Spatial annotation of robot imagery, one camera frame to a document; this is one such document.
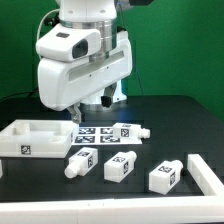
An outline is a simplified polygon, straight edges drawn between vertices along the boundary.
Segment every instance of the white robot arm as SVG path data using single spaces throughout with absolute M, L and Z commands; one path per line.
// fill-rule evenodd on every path
M 117 33 L 117 1 L 56 1 L 60 24 L 36 43 L 43 57 L 38 66 L 40 98 L 51 109 L 68 108 L 80 123 L 82 100 L 131 73 L 131 46 L 126 31 Z

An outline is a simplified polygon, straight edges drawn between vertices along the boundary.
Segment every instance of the black table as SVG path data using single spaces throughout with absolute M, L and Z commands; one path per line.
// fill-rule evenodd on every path
M 69 120 L 67 111 L 47 109 L 38 98 L 0 103 L 0 129 L 16 119 Z M 64 175 L 67 159 L 83 146 L 72 146 L 65 159 L 1 158 L 0 202 L 161 197 L 148 190 L 148 174 L 164 160 L 181 160 L 180 182 L 166 195 L 203 195 L 187 171 L 188 154 L 200 154 L 224 183 L 224 123 L 185 96 L 129 97 L 128 105 L 107 112 L 86 112 L 82 126 L 116 122 L 151 129 L 142 145 L 96 145 L 99 163 L 85 177 Z M 105 181 L 103 165 L 117 152 L 135 151 L 135 169 L 121 183 Z

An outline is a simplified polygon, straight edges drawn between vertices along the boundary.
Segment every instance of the sticker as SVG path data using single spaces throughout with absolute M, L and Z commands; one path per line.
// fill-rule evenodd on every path
M 121 129 L 121 137 L 129 137 L 129 130 L 128 129 Z
M 113 162 L 116 162 L 116 163 L 122 163 L 125 161 L 125 158 L 122 158 L 122 157 L 115 157 L 113 160 Z
M 75 139 L 75 143 L 94 143 L 95 136 L 78 136 Z
M 120 142 L 119 138 L 114 138 L 113 136 L 100 136 L 101 143 L 115 143 Z
M 113 128 L 100 128 L 101 134 L 113 134 Z
M 123 124 L 122 127 L 124 127 L 124 128 L 130 128 L 131 127 L 131 124 Z
M 93 157 L 89 157 L 88 159 L 88 168 L 90 168 L 93 165 Z
M 30 147 L 30 145 L 22 145 L 21 146 L 21 154 L 22 155 L 31 155 L 31 147 Z
M 73 145 L 130 145 L 142 144 L 141 139 L 114 138 L 112 127 L 81 127 L 73 134 Z
M 166 166 L 161 166 L 159 168 L 159 171 L 164 172 L 164 173 L 169 173 L 171 170 L 172 170 L 172 168 L 166 167 Z
M 128 169 L 129 169 L 129 165 L 128 165 L 128 162 L 126 162 L 124 164 L 124 174 L 126 174 L 128 172 Z
M 175 183 L 176 175 L 175 172 L 170 176 L 170 186 Z
M 95 132 L 95 128 L 79 128 L 79 135 L 93 135 Z
M 81 151 L 77 156 L 83 156 L 83 157 L 86 157 L 89 155 L 89 152 L 84 152 L 84 151 Z

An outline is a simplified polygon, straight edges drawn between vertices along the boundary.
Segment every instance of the green background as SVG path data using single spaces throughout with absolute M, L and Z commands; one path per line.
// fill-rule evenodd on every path
M 0 98 L 37 87 L 36 32 L 55 7 L 0 0 Z M 155 0 L 124 17 L 134 59 L 127 95 L 190 96 L 224 120 L 224 0 Z

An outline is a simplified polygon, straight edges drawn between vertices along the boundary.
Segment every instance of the white block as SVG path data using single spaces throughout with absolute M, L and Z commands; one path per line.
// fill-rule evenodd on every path
M 83 147 L 69 158 L 69 165 L 65 169 L 65 176 L 74 178 L 77 175 L 85 176 L 98 163 L 98 150 Z
M 217 196 L 0 203 L 0 223 L 223 223 L 223 211 L 223 197 Z
M 139 124 L 116 123 L 113 125 L 113 137 L 133 140 L 149 138 L 150 130 L 141 128 Z
M 188 155 L 187 169 L 204 195 L 224 196 L 224 185 L 200 155 Z
M 0 132 L 0 156 L 64 158 L 78 129 L 72 121 L 16 120 Z
M 104 164 L 104 179 L 121 182 L 133 169 L 137 158 L 135 152 L 119 152 Z
M 167 194 L 180 180 L 183 164 L 178 161 L 164 161 L 149 173 L 149 190 Z

